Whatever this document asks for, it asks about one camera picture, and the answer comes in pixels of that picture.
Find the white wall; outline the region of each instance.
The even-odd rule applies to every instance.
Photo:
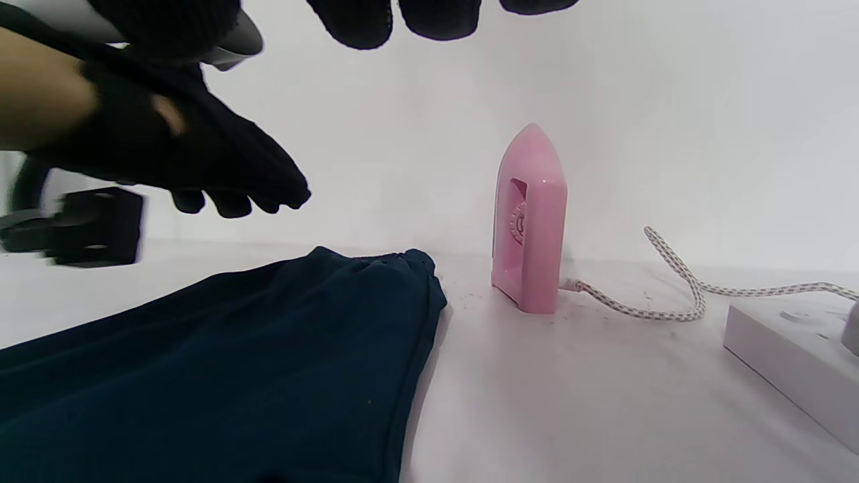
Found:
[[[314,196],[221,220],[162,194],[151,235],[487,254],[498,162],[536,121],[570,184],[568,256],[649,259],[649,223],[698,265],[859,270],[854,0],[582,0],[537,18],[487,0],[467,40],[398,19],[375,52],[335,43],[304,2],[246,9],[267,50],[210,86]]]

